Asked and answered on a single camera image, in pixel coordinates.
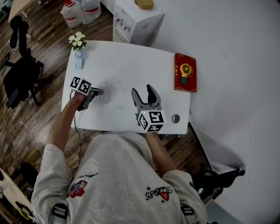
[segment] gray t-shirt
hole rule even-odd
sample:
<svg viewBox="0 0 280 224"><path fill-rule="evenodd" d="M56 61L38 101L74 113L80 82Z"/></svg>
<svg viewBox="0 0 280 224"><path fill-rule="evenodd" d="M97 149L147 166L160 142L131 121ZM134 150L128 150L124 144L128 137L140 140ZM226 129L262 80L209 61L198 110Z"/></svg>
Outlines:
<svg viewBox="0 0 280 224"><path fill-rule="evenodd" d="M136 133L105 133L89 145L75 179L63 152L46 145L31 200L36 220L49 222L55 204L68 206L67 224L207 223L188 173L160 178L147 141Z"/></svg>

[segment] hand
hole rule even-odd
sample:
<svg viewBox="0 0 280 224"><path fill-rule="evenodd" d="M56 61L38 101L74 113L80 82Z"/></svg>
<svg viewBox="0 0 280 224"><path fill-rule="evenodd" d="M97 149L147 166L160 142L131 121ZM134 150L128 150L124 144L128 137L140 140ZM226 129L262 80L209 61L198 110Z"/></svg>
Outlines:
<svg viewBox="0 0 280 224"><path fill-rule="evenodd" d="M86 99L86 96L84 94L81 93L76 93L73 98L74 100L78 101L79 104L81 104L82 101L84 101Z"/></svg>
<svg viewBox="0 0 280 224"><path fill-rule="evenodd" d="M147 132L145 133L146 137L157 138L158 134L156 132Z"/></svg>

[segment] black office chair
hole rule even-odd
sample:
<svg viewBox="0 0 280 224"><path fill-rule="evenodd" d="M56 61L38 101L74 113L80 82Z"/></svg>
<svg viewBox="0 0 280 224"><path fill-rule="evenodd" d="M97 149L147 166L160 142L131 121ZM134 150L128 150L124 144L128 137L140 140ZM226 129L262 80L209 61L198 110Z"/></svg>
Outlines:
<svg viewBox="0 0 280 224"><path fill-rule="evenodd" d="M28 23L22 21L21 16L16 16L10 23L10 27L13 30L12 37L10 39L11 48L16 48L19 33L19 52L22 56L16 63L9 62L10 54L8 53L5 60L0 65L0 70L4 66L9 66L11 69L6 74L3 84L8 97L6 106L14 109L20 101L24 101L29 97L29 90L37 106L41 103L37 101L35 95L36 83L46 82L51 83L52 78L38 79L40 74L40 67L44 64L37 61L31 56L31 50L27 48L26 34L28 33Z"/></svg>
<svg viewBox="0 0 280 224"><path fill-rule="evenodd" d="M22 163L21 167L18 170L16 170L10 178L13 181L15 181L15 179L20 174L22 174L24 178L22 181L19 182L19 184L17 186L19 188L22 188L25 183L28 183L31 187L34 188L35 182L36 182L36 179L38 176L37 170L33 166L31 166L29 163ZM29 193L29 195L27 196L27 199L29 201L31 201L32 194L33 194L33 191L31 191Z"/></svg>
<svg viewBox="0 0 280 224"><path fill-rule="evenodd" d="M199 195L201 200L212 195L215 189L219 189L212 198L215 200L223 192L224 188L232 185L236 177L243 176L245 170L236 169L227 173L217 174L212 170L204 169L204 166L201 165L201 169L197 174L193 175L190 171L189 173L192 176L193 187L196 191L203 189L203 192Z"/></svg>

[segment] book cover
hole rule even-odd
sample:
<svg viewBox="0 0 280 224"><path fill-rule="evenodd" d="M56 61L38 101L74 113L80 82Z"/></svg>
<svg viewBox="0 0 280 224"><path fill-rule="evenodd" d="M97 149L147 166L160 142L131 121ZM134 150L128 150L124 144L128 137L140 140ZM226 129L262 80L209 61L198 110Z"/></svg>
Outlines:
<svg viewBox="0 0 280 224"><path fill-rule="evenodd" d="M174 89L196 92L196 59L179 53L175 54Z"/></svg>

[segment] man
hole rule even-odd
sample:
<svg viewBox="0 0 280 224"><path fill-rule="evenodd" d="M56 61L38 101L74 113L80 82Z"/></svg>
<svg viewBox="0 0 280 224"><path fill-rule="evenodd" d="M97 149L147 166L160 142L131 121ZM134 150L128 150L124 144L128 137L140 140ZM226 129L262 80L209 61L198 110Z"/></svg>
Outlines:
<svg viewBox="0 0 280 224"><path fill-rule="evenodd" d="M84 99L75 94L49 132L31 200L36 220L41 224L57 219L67 224L205 224L205 206L191 176L176 169L155 133L146 134L147 140L136 133L98 135L70 183L63 152Z"/></svg>

